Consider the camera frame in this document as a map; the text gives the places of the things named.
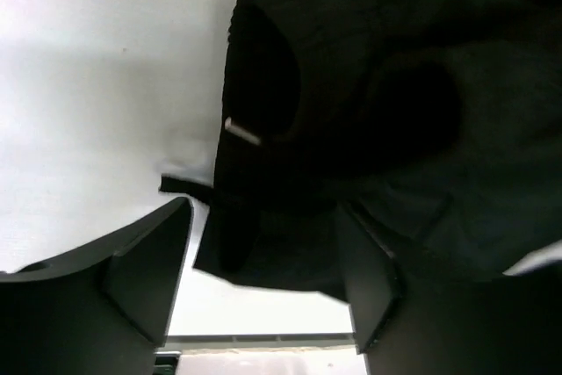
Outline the black shorts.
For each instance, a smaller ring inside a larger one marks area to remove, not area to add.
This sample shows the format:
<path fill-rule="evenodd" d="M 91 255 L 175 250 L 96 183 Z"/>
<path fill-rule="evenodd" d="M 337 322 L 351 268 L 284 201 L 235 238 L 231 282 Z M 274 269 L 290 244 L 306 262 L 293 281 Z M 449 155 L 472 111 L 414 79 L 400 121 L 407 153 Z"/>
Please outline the black shorts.
<path fill-rule="evenodd" d="M 500 275 L 561 238 L 561 0 L 236 0 L 197 270 L 345 299 L 335 211 Z"/>

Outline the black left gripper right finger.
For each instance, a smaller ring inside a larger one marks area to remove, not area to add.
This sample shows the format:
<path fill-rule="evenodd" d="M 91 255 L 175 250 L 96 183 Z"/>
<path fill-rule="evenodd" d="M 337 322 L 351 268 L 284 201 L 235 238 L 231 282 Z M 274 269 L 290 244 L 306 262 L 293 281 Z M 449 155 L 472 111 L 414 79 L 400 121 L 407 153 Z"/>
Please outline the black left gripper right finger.
<path fill-rule="evenodd" d="M 335 215 L 358 351 L 372 374 L 558 374 L 561 266 L 471 273 L 361 206 Z"/>

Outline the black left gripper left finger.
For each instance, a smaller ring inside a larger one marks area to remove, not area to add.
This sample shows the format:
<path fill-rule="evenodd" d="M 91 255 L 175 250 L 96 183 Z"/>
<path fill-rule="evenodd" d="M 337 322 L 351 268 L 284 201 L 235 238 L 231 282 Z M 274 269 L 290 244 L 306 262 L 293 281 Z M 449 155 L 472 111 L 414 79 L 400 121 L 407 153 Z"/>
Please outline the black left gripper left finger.
<path fill-rule="evenodd" d="M 1 276 L 3 374 L 150 374 L 191 228 L 175 198 L 93 242 Z"/>

